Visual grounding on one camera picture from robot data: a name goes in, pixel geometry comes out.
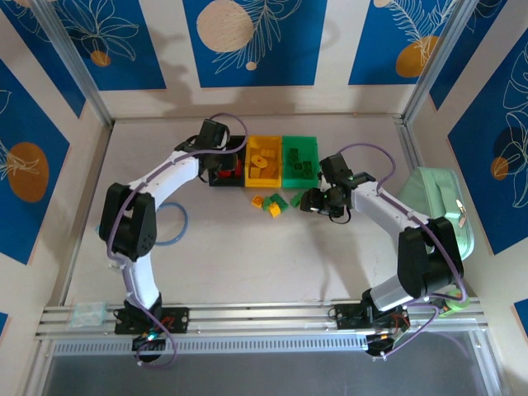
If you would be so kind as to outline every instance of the yellow block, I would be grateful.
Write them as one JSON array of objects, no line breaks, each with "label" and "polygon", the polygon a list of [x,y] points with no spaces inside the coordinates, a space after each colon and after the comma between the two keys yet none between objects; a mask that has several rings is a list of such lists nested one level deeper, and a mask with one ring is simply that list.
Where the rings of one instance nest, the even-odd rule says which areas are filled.
[{"label": "yellow block", "polygon": [[254,196],[253,199],[251,200],[251,204],[258,209],[262,208],[263,203],[264,203],[264,198],[262,198],[261,196]]},{"label": "yellow block", "polygon": [[262,169],[261,179],[271,179],[277,169],[277,163],[275,161],[268,161],[267,167]]},{"label": "yellow block", "polygon": [[262,155],[255,154],[251,157],[251,162],[256,167],[259,167],[260,169],[263,169],[264,167],[267,167],[267,160],[264,159]]},{"label": "yellow block", "polygon": [[249,177],[251,179],[258,179],[259,176],[261,176],[261,170],[259,167],[251,167],[251,169],[249,169]]},{"label": "yellow block", "polygon": [[261,155],[263,157],[268,157],[268,158],[273,158],[275,159],[275,156],[276,156],[276,152],[275,150],[270,150],[270,149],[267,149],[267,148],[263,148],[261,150]]},{"label": "yellow block", "polygon": [[272,203],[272,204],[270,205],[270,207],[267,208],[267,209],[270,211],[271,216],[273,216],[273,218],[275,218],[275,217],[277,217],[278,215],[281,214],[281,208],[280,208],[280,207],[278,206],[278,204],[276,204],[275,202]]}]

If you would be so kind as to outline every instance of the white floor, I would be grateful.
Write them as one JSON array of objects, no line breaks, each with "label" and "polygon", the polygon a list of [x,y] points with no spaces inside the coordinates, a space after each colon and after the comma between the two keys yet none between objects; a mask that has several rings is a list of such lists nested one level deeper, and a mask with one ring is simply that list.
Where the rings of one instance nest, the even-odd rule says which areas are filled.
[{"label": "white floor", "polygon": [[[106,189],[128,183],[164,160],[182,140],[200,130],[199,119],[117,122],[82,238],[67,304],[107,301],[121,304],[125,287],[109,268],[106,246],[97,235]],[[317,136],[319,158],[349,143],[369,142],[390,151],[398,164],[386,188],[398,192],[408,177],[391,117],[297,115],[245,118],[250,134]],[[224,119],[232,134],[242,130]],[[353,172],[377,178],[390,169],[383,154],[370,148],[345,153]],[[396,272],[396,252],[389,236],[362,214],[341,226],[327,217],[289,209],[279,218],[251,206],[250,188],[212,188],[194,180],[170,201],[185,206],[190,217],[186,236],[170,247],[155,247],[153,268],[167,303],[290,302],[337,298],[361,293]],[[289,200],[297,191],[279,191]],[[158,212],[158,240],[182,226],[177,209]]]}]

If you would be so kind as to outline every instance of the mint green pouch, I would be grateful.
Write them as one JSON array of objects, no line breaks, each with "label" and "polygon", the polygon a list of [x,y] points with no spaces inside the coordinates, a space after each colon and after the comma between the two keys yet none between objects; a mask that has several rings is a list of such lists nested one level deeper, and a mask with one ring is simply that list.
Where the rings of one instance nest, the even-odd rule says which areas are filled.
[{"label": "mint green pouch", "polygon": [[459,179],[450,169],[417,167],[398,199],[416,212],[432,219],[444,216],[453,224],[462,260],[474,249],[475,236],[466,217]]}]

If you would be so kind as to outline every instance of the orange circle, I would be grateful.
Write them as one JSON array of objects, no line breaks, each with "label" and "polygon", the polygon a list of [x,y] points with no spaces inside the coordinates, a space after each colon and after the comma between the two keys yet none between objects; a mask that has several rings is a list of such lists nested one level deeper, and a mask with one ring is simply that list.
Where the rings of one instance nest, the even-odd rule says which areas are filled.
[{"label": "orange circle", "polygon": [[36,144],[24,142],[15,145],[9,154],[7,163],[11,171],[7,173],[7,178],[12,191],[25,202],[38,202],[46,193],[50,179],[44,152]]},{"label": "orange circle", "polygon": [[405,78],[420,77],[437,41],[437,36],[429,35],[405,47],[396,60],[396,73]]},{"label": "orange circle", "polygon": [[110,64],[110,56],[99,50],[93,51],[92,54],[90,54],[90,59],[97,66],[101,66],[102,68],[105,68]]},{"label": "orange circle", "polygon": [[492,176],[501,181],[508,176],[508,161],[503,157],[497,157],[492,162]]}]

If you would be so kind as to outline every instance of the metal grate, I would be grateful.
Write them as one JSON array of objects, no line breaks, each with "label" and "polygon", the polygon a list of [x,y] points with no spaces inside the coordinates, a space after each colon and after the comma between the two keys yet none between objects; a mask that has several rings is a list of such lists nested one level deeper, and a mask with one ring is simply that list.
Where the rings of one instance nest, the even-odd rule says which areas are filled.
[{"label": "metal grate", "polygon": [[[142,354],[172,353],[167,342],[163,351]],[[57,341],[54,356],[128,355],[131,340],[64,340]],[[292,336],[292,337],[185,337],[177,339],[180,354],[263,353],[309,351],[362,351],[367,349],[365,336]]]}]

